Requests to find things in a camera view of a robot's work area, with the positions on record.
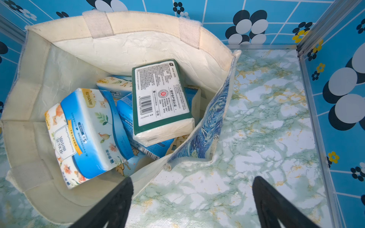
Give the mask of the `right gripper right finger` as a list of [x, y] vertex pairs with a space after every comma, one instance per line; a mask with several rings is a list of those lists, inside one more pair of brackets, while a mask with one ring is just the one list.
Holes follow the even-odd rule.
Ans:
[[255, 177], [252, 191], [262, 228], [318, 227], [262, 177]]

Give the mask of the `blue tissue pack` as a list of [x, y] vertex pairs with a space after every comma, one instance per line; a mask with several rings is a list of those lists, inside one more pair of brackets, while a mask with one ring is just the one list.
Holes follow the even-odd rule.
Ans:
[[118, 100], [117, 110], [133, 147], [158, 160], [173, 152], [173, 143], [177, 138], [187, 139], [199, 117], [201, 90], [197, 87], [186, 87], [184, 91], [188, 105], [192, 108], [192, 118], [168, 123], [138, 134], [134, 132], [133, 94], [129, 93]]

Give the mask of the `cream canvas tote bag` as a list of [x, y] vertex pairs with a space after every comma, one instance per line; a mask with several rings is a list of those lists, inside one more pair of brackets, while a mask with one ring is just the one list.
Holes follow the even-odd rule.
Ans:
[[1, 118], [10, 180], [53, 223], [126, 220], [113, 193], [129, 205], [163, 171], [212, 158], [240, 54], [198, 21], [158, 13], [28, 27]]

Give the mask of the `orange white tissue pack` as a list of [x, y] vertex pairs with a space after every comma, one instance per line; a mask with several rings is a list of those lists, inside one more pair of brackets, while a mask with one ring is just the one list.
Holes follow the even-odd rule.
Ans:
[[45, 120], [68, 189], [134, 157], [109, 91], [78, 88], [46, 111]]
[[108, 76], [104, 79], [97, 81], [97, 87], [99, 90], [106, 90], [112, 94], [114, 102], [132, 93], [132, 77], [128, 76]]

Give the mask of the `orange white tissue pack back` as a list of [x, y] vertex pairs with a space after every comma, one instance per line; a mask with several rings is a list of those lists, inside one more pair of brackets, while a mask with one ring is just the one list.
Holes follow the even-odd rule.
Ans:
[[109, 91], [78, 88], [46, 111], [45, 120], [68, 189], [134, 157]]

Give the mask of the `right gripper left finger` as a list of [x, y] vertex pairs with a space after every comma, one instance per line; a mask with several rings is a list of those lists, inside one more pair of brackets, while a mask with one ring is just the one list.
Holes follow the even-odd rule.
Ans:
[[72, 228], [123, 228], [125, 227], [132, 196], [131, 178], [124, 179], [84, 216], [71, 225]]

